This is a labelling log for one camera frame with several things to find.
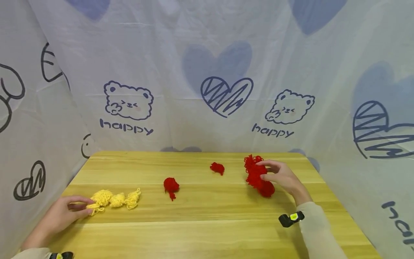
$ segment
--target red yarn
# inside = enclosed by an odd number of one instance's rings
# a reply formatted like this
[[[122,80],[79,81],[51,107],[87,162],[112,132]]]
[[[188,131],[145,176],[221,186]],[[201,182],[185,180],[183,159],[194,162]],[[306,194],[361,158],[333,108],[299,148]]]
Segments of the red yarn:
[[[164,189],[165,192],[168,192],[170,194],[170,198],[172,201],[176,198],[176,195],[174,192],[178,191],[180,188],[180,185],[176,182],[174,178],[168,177],[164,180]]]
[[[223,175],[224,173],[224,166],[222,164],[217,164],[216,162],[211,164],[210,169],[220,175]]]
[[[263,197],[271,197],[274,193],[274,186],[271,182],[263,181],[260,178],[261,174],[267,174],[267,169],[264,165],[256,165],[257,162],[263,161],[260,156],[249,155],[244,158],[244,167],[248,173],[246,182],[253,188],[257,189]]]

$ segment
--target blue heart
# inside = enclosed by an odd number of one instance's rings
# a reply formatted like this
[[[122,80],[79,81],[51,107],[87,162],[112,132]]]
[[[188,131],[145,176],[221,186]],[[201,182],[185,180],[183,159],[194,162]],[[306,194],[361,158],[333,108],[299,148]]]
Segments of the blue heart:
[[[346,3],[347,0],[289,0],[292,14],[306,35],[323,28]]]
[[[253,90],[253,81],[242,78],[229,87],[219,77],[208,77],[201,84],[201,96],[206,104],[218,115],[227,118],[237,111]]]
[[[111,0],[66,0],[76,10],[93,21],[100,20],[108,10]]]
[[[184,52],[182,67],[188,83],[200,95],[201,84],[206,78],[219,77],[233,85],[244,77],[251,60],[252,48],[246,41],[235,41],[217,58],[206,47],[191,44]]]
[[[201,152],[201,148],[198,147],[186,147],[183,150],[178,150],[174,147],[166,147],[160,150],[161,152]]]
[[[367,101],[378,101],[389,114],[390,125],[414,123],[414,75],[394,82],[392,67],[385,61],[370,66],[359,78],[352,97],[352,114]]]
[[[302,154],[302,155],[304,155],[306,157],[305,151],[303,151],[303,150],[301,150],[299,148],[294,148],[291,151],[289,151],[289,153],[299,153],[299,154]],[[313,157],[306,157],[306,158],[309,160],[309,162],[313,165],[313,167],[319,173],[319,171],[320,171],[319,162],[315,158],[313,158]]]
[[[357,109],[352,130],[356,147],[366,159],[414,155],[414,151],[406,149],[413,147],[414,124],[400,123],[390,126],[387,110],[378,101],[365,102]]]

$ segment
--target right hand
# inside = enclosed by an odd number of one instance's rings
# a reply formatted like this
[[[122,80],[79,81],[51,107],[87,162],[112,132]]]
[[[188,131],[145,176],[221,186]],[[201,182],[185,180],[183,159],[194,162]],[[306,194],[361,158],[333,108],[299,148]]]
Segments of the right hand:
[[[306,187],[285,163],[264,160],[256,163],[256,165],[268,167],[267,171],[272,174],[262,174],[260,178],[264,181],[275,182],[280,185],[287,193],[293,196],[296,205],[312,201]]]

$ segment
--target wrist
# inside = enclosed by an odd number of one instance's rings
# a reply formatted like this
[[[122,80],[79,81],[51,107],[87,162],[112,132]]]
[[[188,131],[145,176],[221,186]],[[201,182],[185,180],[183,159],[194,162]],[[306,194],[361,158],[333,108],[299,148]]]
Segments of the wrist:
[[[312,202],[312,197],[309,194],[308,190],[304,185],[298,186],[295,188],[291,195],[293,196],[293,199],[295,200],[296,206],[299,206],[301,204]]]
[[[42,248],[47,247],[49,241],[52,238],[52,234],[48,231],[45,231],[39,226],[36,226],[35,229],[29,234],[26,240],[23,242],[21,250],[27,250],[30,248]]]

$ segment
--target sleeve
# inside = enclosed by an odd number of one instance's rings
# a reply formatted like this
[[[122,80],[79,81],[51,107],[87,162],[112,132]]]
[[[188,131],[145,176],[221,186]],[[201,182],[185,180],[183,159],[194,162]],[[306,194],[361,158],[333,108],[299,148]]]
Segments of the sleeve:
[[[30,248],[16,254],[12,259],[49,259],[51,255],[48,248]]]
[[[323,209],[314,202],[297,207],[305,218],[299,222],[303,240],[308,248],[309,259],[347,259],[336,242]]]

